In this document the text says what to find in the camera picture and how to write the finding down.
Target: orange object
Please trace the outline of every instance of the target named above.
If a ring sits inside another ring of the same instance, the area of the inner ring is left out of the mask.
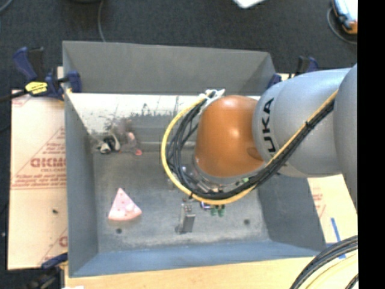
[[[263,163],[251,124],[257,100],[231,95],[210,104],[197,131],[195,162],[204,173],[229,178],[254,172]]]
[[[118,189],[111,210],[108,214],[110,220],[131,220],[142,214],[140,208],[121,188]]]

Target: cable bundle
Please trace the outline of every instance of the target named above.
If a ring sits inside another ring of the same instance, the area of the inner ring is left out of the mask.
[[[199,97],[195,102],[193,102],[193,104],[179,112],[167,127],[161,146],[161,159],[165,172],[171,181],[190,198],[194,198],[200,202],[211,205],[224,205],[234,202],[251,192],[257,186],[263,184],[279,171],[281,166],[284,165],[306,135],[308,135],[308,133],[333,110],[337,92],[338,90],[336,90],[308,118],[308,120],[303,123],[299,130],[281,147],[274,157],[272,157],[269,162],[266,163],[265,167],[256,175],[249,177],[246,179],[246,182],[243,182],[240,186],[230,191],[215,192],[213,190],[209,190],[208,192],[204,192],[196,187],[197,181],[186,175],[183,171],[181,155],[186,141],[197,129],[197,124],[192,126],[193,119],[198,116],[206,102],[208,100],[211,101],[211,99],[215,97],[215,92],[208,91],[206,95]],[[179,120],[181,120],[181,123],[176,131],[176,134],[168,144],[168,137],[171,130]]]
[[[319,253],[316,257],[314,257],[314,259],[311,260],[311,262],[308,263],[307,266],[305,266],[305,268],[298,275],[294,283],[291,285],[290,289],[299,289],[321,267],[339,258],[340,256],[343,256],[350,252],[358,250],[358,248],[359,248],[358,235],[355,235],[353,237],[337,242],[334,245],[326,248],[321,253]],[[356,258],[351,256],[349,258],[342,259],[337,264],[335,264],[334,266],[326,270],[326,272],[329,272],[329,273],[333,272],[334,268],[339,267],[340,264],[344,264],[344,263],[351,264],[353,262],[352,259],[356,259]],[[349,282],[349,284],[345,287],[345,289],[352,289],[353,286],[358,282],[358,279],[359,279],[358,274],[356,274],[355,277],[353,277],[352,280]]]

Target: blue line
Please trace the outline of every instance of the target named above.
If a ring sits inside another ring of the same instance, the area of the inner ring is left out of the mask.
[[[334,219],[334,217],[331,217],[330,220],[331,220],[331,225],[333,226],[333,229],[334,229],[334,233],[336,234],[337,242],[340,242],[341,241],[341,237],[339,236],[336,220]],[[346,258],[346,256],[345,255],[341,255],[338,258],[344,259],[344,258]]]
[[[341,238],[338,233],[336,220],[334,219],[334,217],[331,217],[330,220],[331,220],[331,225],[333,226],[333,229],[334,229],[334,233],[336,234],[337,242],[340,242]]]

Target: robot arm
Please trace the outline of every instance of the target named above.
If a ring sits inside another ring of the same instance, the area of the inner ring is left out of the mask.
[[[168,145],[169,132],[164,136],[163,165],[182,191],[207,204],[228,204],[277,172],[303,178],[342,173],[357,209],[357,65],[298,75],[259,100],[225,96],[200,115],[211,94],[177,115],[169,128],[178,120],[180,126]],[[194,119],[187,168],[180,151]]]

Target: cardboard sheet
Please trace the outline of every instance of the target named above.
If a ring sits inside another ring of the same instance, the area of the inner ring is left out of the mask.
[[[8,269],[40,267],[67,250],[64,104],[12,102]]]

